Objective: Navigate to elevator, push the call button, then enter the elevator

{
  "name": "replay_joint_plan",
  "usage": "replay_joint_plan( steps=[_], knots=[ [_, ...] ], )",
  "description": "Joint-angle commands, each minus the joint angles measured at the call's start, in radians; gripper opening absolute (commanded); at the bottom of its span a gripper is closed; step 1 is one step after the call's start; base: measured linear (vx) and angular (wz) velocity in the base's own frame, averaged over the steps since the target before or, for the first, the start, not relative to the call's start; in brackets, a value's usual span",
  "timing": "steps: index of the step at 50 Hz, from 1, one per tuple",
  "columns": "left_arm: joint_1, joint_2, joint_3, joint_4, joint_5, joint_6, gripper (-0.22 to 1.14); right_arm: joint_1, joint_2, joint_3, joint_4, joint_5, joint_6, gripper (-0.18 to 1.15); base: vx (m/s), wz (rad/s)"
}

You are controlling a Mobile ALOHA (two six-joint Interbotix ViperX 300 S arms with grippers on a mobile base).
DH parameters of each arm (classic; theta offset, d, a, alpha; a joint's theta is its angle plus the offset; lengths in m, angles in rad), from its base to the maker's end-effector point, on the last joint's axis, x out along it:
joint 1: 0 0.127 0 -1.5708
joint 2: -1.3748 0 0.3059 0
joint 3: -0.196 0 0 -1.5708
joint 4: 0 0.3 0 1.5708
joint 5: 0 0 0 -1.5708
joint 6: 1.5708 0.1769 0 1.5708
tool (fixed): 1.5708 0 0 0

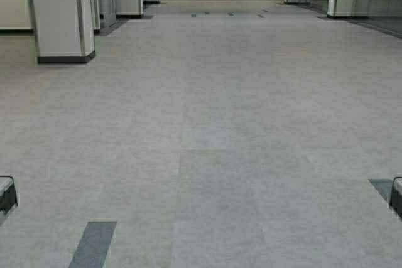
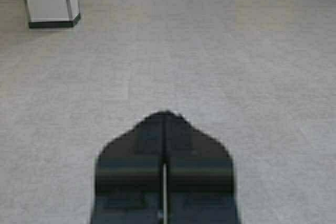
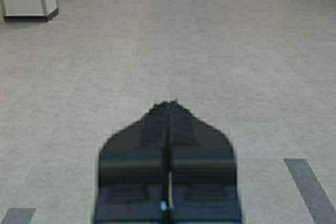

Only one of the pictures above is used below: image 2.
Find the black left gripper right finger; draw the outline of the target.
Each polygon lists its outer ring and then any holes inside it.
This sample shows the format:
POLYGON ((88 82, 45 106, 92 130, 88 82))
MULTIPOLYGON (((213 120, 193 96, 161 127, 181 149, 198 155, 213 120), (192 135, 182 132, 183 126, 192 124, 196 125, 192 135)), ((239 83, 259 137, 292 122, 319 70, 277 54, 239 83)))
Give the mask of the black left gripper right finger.
POLYGON ((233 159, 180 114, 165 117, 170 223, 240 223, 233 159))

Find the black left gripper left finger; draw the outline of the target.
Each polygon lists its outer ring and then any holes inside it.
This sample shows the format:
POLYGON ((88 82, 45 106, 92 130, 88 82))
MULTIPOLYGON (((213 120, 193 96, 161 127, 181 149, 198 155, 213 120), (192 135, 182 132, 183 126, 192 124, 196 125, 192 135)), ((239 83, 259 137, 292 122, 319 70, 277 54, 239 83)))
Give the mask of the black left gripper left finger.
POLYGON ((101 150, 90 223, 162 223, 164 117, 146 116, 101 150))

